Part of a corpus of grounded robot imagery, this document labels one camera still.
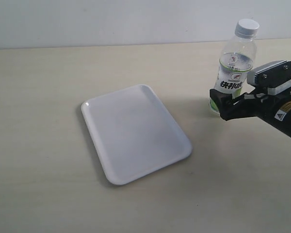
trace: white bottle cap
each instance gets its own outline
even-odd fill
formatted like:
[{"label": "white bottle cap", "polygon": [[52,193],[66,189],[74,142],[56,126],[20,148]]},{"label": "white bottle cap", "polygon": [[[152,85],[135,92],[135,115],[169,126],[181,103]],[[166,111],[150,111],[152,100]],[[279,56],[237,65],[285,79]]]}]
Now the white bottle cap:
[{"label": "white bottle cap", "polygon": [[260,25],[252,19],[243,18],[238,21],[235,35],[241,38],[254,38],[257,36]]}]

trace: water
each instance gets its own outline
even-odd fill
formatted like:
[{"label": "water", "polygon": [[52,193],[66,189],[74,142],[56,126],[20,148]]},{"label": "water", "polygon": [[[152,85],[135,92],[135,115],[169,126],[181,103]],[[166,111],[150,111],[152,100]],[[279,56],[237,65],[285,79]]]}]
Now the water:
[{"label": "water", "polygon": [[[247,73],[253,67],[253,60],[239,53],[226,53],[220,58],[219,72],[214,89],[225,93],[233,94],[233,97],[240,95]],[[210,99],[210,108],[219,113],[217,106]]]}]

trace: plastic water bottle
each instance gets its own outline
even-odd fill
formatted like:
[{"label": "plastic water bottle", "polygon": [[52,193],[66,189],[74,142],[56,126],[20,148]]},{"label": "plastic water bottle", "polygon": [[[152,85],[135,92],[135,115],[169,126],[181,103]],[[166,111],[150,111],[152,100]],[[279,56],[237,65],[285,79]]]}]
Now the plastic water bottle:
[{"label": "plastic water bottle", "polygon": [[[254,38],[257,36],[258,29],[259,24],[252,19],[239,20],[235,36],[222,50],[214,89],[232,94],[234,98],[240,95],[247,73],[252,69],[256,57],[257,46]],[[220,114],[212,99],[210,99],[210,109]]]}]

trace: white tray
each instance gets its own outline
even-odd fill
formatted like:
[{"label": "white tray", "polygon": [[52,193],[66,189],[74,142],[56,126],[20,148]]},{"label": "white tray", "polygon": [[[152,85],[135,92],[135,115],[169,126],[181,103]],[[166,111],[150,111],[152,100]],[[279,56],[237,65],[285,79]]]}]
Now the white tray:
[{"label": "white tray", "polygon": [[90,99],[81,110],[113,184],[129,183],[191,154],[189,139],[147,85]]}]

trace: white wall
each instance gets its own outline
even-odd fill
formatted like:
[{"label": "white wall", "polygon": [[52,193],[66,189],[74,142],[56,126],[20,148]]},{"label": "white wall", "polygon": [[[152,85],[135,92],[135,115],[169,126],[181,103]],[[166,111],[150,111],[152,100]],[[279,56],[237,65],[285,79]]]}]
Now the white wall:
[{"label": "white wall", "polygon": [[244,17],[291,37],[291,0],[0,0],[0,48],[227,40]]}]

